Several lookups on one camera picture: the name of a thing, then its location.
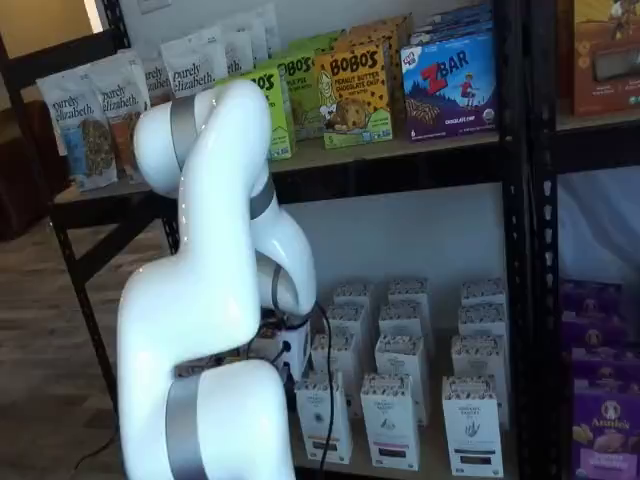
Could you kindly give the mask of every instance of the shelf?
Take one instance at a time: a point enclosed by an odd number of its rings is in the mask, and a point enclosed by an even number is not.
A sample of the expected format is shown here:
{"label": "shelf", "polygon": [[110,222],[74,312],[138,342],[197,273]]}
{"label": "shelf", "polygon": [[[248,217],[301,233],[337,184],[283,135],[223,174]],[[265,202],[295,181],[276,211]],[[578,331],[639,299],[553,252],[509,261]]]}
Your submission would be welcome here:
{"label": "shelf", "polygon": [[556,173],[640,165],[640,110],[574,117],[560,104],[552,158]]}
{"label": "shelf", "polygon": [[[298,144],[292,158],[272,162],[270,169],[281,203],[499,182],[503,170],[497,133],[334,150],[326,150],[321,139],[308,140]],[[112,203],[123,208],[149,192],[148,185],[127,180],[88,192],[70,187],[55,198],[54,209],[63,217],[79,207],[113,210]]]}
{"label": "shelf", "polygon": [[[454,330],[441,330],[437,332],[437,355],[434,360],[429,360],[430,392],[431,392],[431,416],[427,427],[419,428],[420,434],[420,470],[417,472],[397,470],[392,468],[374,467],[369,455],[369,443],[364,426],[364,420],[351,420],[351,433],[353,437],[353,453],[348,465],[326,462],[326,470],[340,472],[349,475],[377,477],[397,480],[452,480],[456,477],[451,474],[449,454],[447,451],[447,439],[442,415],[442,377],[451,375],[453,367],[449,355],[451,337]],[[291,448],[296,467],[317,469],[319,461],[309,460],[304,448],[302,430],[297,415],[289,415],[289,430],[291,432]],[[504,463],[504,478],[516,480],[518,478],[516,458],[516,436],[513,428],[502,433],[502,457]]]}

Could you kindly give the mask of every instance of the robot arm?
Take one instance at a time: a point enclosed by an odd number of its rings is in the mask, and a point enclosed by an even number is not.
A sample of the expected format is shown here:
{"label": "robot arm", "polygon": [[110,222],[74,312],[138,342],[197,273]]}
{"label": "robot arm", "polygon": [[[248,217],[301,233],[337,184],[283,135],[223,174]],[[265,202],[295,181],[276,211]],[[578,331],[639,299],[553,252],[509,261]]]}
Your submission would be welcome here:
{"label": "robot arm", "polygon": [[[247,343],[271,285],[284,309],[313,306],[311,250],[270,190],[270,136],[263,93],[242,80],[156,107],[136,127],[143,176],[158,193],[177,192],[181,244],[134,273],[120,300],[120,431],[132,480],[294,478],[271,365],[173,374],[179,363]],[[257,262],[256,249],[269,259]]]}

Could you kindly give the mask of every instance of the power cord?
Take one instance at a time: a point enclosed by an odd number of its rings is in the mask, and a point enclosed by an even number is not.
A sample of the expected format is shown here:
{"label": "power cord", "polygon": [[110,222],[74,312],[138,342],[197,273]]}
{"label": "power cord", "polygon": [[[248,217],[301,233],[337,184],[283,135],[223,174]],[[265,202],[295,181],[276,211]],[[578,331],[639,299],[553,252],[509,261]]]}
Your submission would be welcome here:
{"label": "power cord", "polygon": [[96,448],[94,451],[89,452],[86,455],[83,455],[82,457],[80,457],[80,459],[76,462],[75,466],[73,467],[73,470],[71,471],[71,474],[69,475],[69,480],[71,480],[73,478],[73,476],[76,474],[76,472],[78,471],[78,469],[82,466],[82,464],[84,462],[86,462],[87,460],[89,460],[89,459],[91,459],[93,457],[97,457],[102,452],[104,452],[109,447],[111,447],[111,445],[113,445],[116,442],[116,439],[118,438],[118,433],[120,433],[120,429],[116,427],[116,429],[113,431],[113,433],[111,434],[109,439],[104,444],[102,444],[100,447]]}
{"label": "power cord", "polygon": [[327,460],[327,453],[329,452],[329,443],[331,443],[331,434],[333,433],[333,417],[334,417],[334,399],[333,399],[333,375],[331,373],[331,324],[327,318],[327,312],[324,307],[316,302],[316,308],[320,310],[324,324],[327,327],[327,372],[329,377],[329,430],[327,430],[327,438],[324,441],[324,448],[322,449],[322,457],[320,458],[320,467],[318,467],[318,478],[324,478],[324,464]]}

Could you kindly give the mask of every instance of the cookie image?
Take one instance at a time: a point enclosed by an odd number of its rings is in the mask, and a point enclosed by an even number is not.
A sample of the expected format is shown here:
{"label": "cookie image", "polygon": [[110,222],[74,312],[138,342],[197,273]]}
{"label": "cookie image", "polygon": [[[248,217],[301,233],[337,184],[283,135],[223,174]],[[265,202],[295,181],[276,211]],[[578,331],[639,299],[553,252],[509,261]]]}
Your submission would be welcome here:
{"label": "cookie image", "polygon": [[581,427],[576,427],[574,426],[571,429],[572,432],[572,436],[573,436],[573,440],[581,443],[583,445],[588,445],[589,444],[589,439],[587,437],[587,435],[584,433],[584,430]]}
{"label": "cookie image", "polygon": [[328,129],[337,131],[355,130],[365,128],[369,119],[366,104],[357,98],[345,98],[340,100],[336,112],[327,122]]}

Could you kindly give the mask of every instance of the person illustration on box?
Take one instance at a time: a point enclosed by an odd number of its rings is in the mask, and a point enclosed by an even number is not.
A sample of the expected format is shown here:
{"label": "person illustration on box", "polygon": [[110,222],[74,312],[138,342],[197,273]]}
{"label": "person illustration on box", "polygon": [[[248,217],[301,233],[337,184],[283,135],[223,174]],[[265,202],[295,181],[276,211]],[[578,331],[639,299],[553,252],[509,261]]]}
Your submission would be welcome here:
{"label": "person illustration on box", "polygon": [[471,84],[471,80],[473,80],[473,74],[469,72],[464,76],[464,83],[459,85],[459,87],[462,89],[460,91],[460,96],[463,99],[464,98],[467,99],[466,108],[473,107],[473,101],[476,98],[476,94],[473,91],[478,90],[477,88],[473,88],[473,85]]}

